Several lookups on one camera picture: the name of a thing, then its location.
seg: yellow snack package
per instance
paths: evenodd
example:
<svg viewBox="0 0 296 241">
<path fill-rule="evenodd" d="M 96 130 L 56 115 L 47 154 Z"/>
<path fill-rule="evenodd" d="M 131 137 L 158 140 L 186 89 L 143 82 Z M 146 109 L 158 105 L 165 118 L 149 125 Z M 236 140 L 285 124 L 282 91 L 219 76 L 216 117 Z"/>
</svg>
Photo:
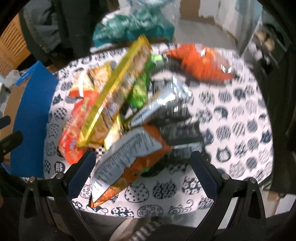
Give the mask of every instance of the yellow snack package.
<svg viewBox="0 0 296 241">
<path fill-rule="evenodd" d="M 105 150 L 108 150 L 114 142 L 118 141 L 123 136 L 123 134 L 124 129 L 121 122 L 120 114 L 117 114 L 115 121 L 113 122 L 113 125 L 104 140 Z"/>
<path fill-rule="evenodd" d="M 150 58 L 151 46 L 141 35 L 129 48 L 97 98 L 80 132 L 78 147 L 102 145 L 136 78 Z"/>
</svg>

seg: metal screw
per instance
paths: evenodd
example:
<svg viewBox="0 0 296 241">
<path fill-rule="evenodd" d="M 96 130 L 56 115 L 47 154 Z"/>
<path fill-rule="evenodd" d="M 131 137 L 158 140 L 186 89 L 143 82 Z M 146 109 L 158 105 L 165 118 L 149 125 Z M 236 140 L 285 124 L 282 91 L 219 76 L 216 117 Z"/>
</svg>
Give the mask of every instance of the metal screw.
<svg viewBox="0 0 296 241">
<path fill-rule="evenodd" d="M 230 176 L 228 174 L 226 174 L 226 173 L 223 173 L 222 178 L 225 179 L 225 180 L 228 180 L 230 178 Z"/>
<path fill-rule="evenodd" d="M 256 183 L 257 182 L 256 179 L 253 178 L 253 177 L 250 178 L 250 181 L 251 181 L 251 183 Z"/>
<path fill-rule="evenodd" d="M 30 177 L 30 178 L 29 178 L 29 182 L 32 183 L 32 182 L 34 182 L 34 181 L 35 181 L 35 177 Z"/>
<path fill-rule="evenodd" d="M 64 174 L 62 172 L 59 172 L 58 174 L 56 174 L 56 179 L 61 179 L 64 176 Z"/>
</svg>

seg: orange wrapper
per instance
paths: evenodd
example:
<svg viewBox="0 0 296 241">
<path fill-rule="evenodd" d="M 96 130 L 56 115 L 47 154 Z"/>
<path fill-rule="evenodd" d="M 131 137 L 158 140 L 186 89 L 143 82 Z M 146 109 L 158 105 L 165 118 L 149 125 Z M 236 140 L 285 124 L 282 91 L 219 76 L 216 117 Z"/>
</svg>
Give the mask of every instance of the orange wrapper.
<svg viewBox="0 0 296 241">
<path fill-rule="evenodd" d="M 221 82 L 234 77 L 230 74 L 231 67 L 227 60 L 213 49 L 205 47 L 198 52 L 193 44 L 166 52 L 168 57 L 182 60 L 181 66 L 198 80 Z"/>
<path fill-rule="evenodd" d="M 146 169 L 150 169 L 161 157 L 171 150 L 171 146 L 166 144 L 156 127 L 143 126 L 143 128 L 153 140 L 161 144 L 161 148 L 148 154 L 147 156 L 137 157 L 130 167 L 124 169 L 122 175 L 117 181 L 115 181 L 95 202 L 91 201 L 91 207 L 97 207 L 113 198 L 116 194 L 134 182 L 138 177 L 137 175 L 142 174 Z"/>
<path fill-rule="evenodd" d="M 59 151 L 70 164 L 77 163 L 87 150 L 87 148 L 78 148 L 77 141 L 80 131 L 98 95 L 99 93 L 93 91 L 89 93 L 86 98 L 77 102 L 65 125 L 59 141 Z"/>
<path fill-rule="evenodd" d="M 87 97 L 95 90 L 94 83 L 87 72 L 87 70 L 78 71 L 75 75 L 69 97 Z"/>
</svg>

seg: blue gripper pad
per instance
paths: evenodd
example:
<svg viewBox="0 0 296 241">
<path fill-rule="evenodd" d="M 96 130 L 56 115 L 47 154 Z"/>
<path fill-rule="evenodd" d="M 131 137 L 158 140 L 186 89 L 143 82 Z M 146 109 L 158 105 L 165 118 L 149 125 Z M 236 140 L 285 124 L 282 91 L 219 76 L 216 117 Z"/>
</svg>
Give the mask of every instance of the blue gripper pad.
<svg viewBox="0 0 296 241">
<path fill-rule="evenodd" d="M 96 164 L 96 153 L 94 151 L 87 151 L 77 162 L 73 164 L 67 171 L 66 174 L 72 176 L 72 178 L 67 182 L 66 178 L 64 181 L 65 186 L 67 187 L 67 198 L 68 200 L 72 200 L 73 198 L 77 198 L 79 193 L 81 192 L 87 178 L 89 177 L 91 171 L 93 170 Z"/>
<path fill-rule="evenodd" d="M 222 186 L 221 175 L 218 170 L 208 163 L 199 151 L 191 154 L 190 165 L 207 197 L 216 201 Z"/>
</svg>

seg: round table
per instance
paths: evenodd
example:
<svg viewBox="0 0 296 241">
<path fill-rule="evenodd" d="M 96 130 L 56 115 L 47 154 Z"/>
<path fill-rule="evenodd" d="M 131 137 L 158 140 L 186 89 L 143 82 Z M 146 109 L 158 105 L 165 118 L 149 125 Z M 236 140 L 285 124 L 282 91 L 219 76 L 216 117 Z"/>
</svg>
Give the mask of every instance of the round table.
<svg viewBox="0 0 296 241">
<path fill-rule="evenodd" d="M 153 53 L 163 53 L 173 44 L 153 45 Z M 62 129 L 77 101 L 68 96 L 73 75 L 81 69 L 101 66 L 107 61 L 121 60 L 127 48 L 106 51 L 71 62 L 58 72 L 59 83 L 49 111 L 47 135 L 44 143 L 44 177 L 52 178 L 66 172 L 70 164 L 57 150 Z M 224 86 L 201 83 L 190 87 L 194 95 L 189 111 L 200 122 L 205 150 L 211 163 L 220 173 L 233 179 L 249 177 L 258 183 L 265 180 L 273 168 L 273 140 L 271 125 L 257 81 L 243 59 L 233 50 L 217 49 L 235 69 L 236 79 Z M 105 152 L 96 150 L 97 159 Z M 209 208 L 208 199 L 190 165 L 166 166 L 153 177 L 139 177 L 131 186 L 97 208 L 89 207 L 90 179 L 78 198 L 72 200 L 79 210 L 100 215 L 143 218 L 167 214 L 182 214 Z M 165 189 L 174 195 L 157 195 Z M 132 197 L 141 195 L 140 199 Z"/>
</svg>

